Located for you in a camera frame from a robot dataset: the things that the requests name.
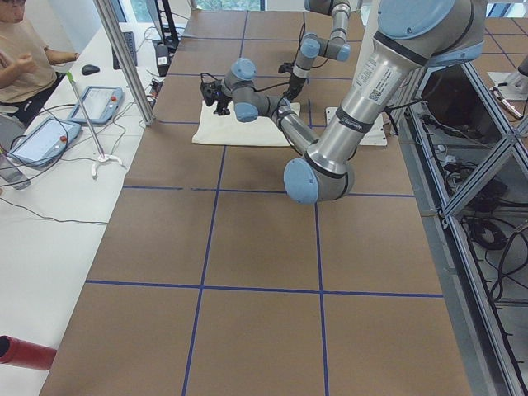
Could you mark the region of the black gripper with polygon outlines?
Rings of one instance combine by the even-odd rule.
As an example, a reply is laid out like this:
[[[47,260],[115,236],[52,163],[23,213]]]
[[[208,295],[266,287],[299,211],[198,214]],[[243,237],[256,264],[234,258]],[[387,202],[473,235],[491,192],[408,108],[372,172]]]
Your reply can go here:
[[[232,101],[231,91],[225,87],[218,87],[216,89],[216,99],[217,105],[214,113],[218,116],[228,116],[230,114],[228,106]]]
[[[298,96],[302,92],[305,82],[305,78],[300,78],[291,74],[288,89],[283,93],[284,100],[292,102],[295,99],[295,96]]]

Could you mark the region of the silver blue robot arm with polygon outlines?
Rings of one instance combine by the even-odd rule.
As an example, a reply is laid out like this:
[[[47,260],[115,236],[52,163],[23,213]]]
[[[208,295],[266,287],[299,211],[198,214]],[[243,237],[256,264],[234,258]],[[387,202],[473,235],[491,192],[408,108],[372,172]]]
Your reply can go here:
[[[279,73],[290,74],[288,88],[283,93],[289,101],[301,93],[317,57],[344,62],[351,53],[351,47],[347,43],[347,30],[354,8],[349,1],[305,1],[304,8],[306,11],[330,16],[332,30],[327,39],[313,32],[303,32],[299,36],[294,61],[279,67]]]
[[[332,32],[324,40],[307,33],[295,61],[281,67],[290,74],[279,97],[254,87],[250,59],[237,59],[225,77],[202,83],[205,104],[218,115],[234,114],[243,122],[271,119],[297,151],[284,170],[288,196],[301,204],[336,200],[354,183],[351,166],[359,143],[370,131],[404,79],[415,69],[451,66],[476,59],[483,50],[487,4],[484,1],[383,1],[370,57],[322,134],[315,134],[292,110],[317,57],[346,60],[347,27],[352,6],[347,1],[307,1],[308,11],[329,15]]]

